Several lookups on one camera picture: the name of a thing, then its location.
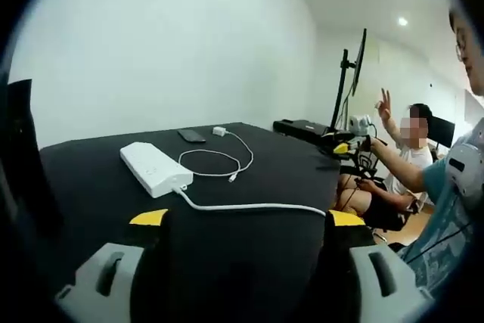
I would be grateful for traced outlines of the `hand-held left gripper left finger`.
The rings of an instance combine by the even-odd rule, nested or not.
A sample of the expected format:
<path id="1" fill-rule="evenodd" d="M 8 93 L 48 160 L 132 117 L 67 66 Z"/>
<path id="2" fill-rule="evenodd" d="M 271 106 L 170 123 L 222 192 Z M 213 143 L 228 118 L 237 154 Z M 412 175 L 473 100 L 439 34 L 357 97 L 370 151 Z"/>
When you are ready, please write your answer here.
<path id="1" fill-rule="evenodd" d="M 125 244 L 106 243 L 56 295 L 73 322 L 168 322 L 172 212 L 152 210 L 128 224 Z"/>

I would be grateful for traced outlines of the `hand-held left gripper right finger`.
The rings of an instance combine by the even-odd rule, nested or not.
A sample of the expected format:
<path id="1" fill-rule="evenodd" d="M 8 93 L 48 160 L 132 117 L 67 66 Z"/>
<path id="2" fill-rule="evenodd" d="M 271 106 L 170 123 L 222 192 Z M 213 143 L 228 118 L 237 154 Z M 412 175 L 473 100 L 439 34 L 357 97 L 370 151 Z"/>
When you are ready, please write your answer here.
<path id="1" fill-rule="evenodd" d="M 416 322 L 433 301 L 413 270 L 353 214 L 327 211 L 321 257 L 331 321 Z"/>

